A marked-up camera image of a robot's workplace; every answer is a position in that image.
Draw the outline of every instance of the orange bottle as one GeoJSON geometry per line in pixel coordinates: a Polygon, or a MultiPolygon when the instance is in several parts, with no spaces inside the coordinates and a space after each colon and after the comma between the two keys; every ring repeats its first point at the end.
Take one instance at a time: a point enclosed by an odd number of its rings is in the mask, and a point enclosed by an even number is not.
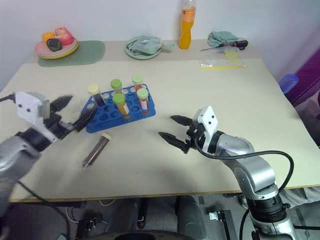
{"type": "Polygon", "coordinates": [[[191,28],[195,22],[196,0],[183,0],[181,13],[181,37],[179,47],[188,49],[191,44],[191,28]]]}

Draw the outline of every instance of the green cap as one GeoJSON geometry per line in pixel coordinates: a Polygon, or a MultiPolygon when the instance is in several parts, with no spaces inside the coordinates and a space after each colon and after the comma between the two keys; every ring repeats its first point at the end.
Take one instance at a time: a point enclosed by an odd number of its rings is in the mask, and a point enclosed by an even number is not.
{"type": "Polygon", "coordinates": [[[113,89],[122,89],[122,83],[120,79],[113,79],[110,85],[113,89]]]}
{"type": "Polygon", "coordinates": [[[132,82],[134,83],[134,84],[142,84],[142,82],[143,82],[143,78],[142,78],[142,76],[141,75],[134,75],[133,77],[132,77],[132,82]]]}
{"type": "Polygon", "coordinates": [[[137,92],[136,95],[138,96],[139,99],[146,99],[148,97],[148,91],[145,88],[140,88],[137,92]]]}
{"type": "Polygon", "coordinates": [[[112,101],[117,104],[123,104],[126,101],[125,95],[122,93],[117,93],[116,95],[113,96],[112,101]]]}

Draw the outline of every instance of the green placemat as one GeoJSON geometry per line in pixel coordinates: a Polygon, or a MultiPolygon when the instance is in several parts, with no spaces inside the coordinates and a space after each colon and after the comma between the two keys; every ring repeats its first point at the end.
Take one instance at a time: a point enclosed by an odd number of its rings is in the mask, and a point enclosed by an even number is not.
{"type": "Polygon", "coordinates": [[[79,41],[78,49],[71,55],[60,59],[39,57],[38,64],[42,67],[95,64],[103,58],[105,51],[106,46],[102,41],[79,41]]]}

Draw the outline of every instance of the white wall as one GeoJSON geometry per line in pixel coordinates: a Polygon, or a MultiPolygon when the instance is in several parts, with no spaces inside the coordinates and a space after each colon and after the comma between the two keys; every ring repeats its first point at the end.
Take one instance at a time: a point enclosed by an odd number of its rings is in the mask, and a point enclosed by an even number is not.
{"type": "MultiPolygon", "coordinates": [[[[65,26],[79,40],[128,40],[140,34],[177,39],[180,7],[181,0],[1,0],[0,90],[43,32],[65,26]]],[[[279,79],[320,47],[313,37],[320,30],[320,1],[198,0],[193,38],[222,30],[248,38],[279,79]]]]}

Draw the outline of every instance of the yellow cap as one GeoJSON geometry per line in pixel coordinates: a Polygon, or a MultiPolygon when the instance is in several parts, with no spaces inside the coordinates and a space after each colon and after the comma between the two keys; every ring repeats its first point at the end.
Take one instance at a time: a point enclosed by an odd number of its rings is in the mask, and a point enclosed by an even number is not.
{"type": "Polygon", "coordinates": [[[99,88],[98,84],[90,84],[90,85],[88,86],[88,92],[89,92],[91,95],[99,94],[99,93],[100,93],[100,88],[99,88]]]}
{"type": "Polygon", "coordinates": [[[109,139],[109,141],[111,141],[111,139],[112,139],[112,137],[109,134],[105,133],[105,132],[101,134],[101,137],[109,139]]]}

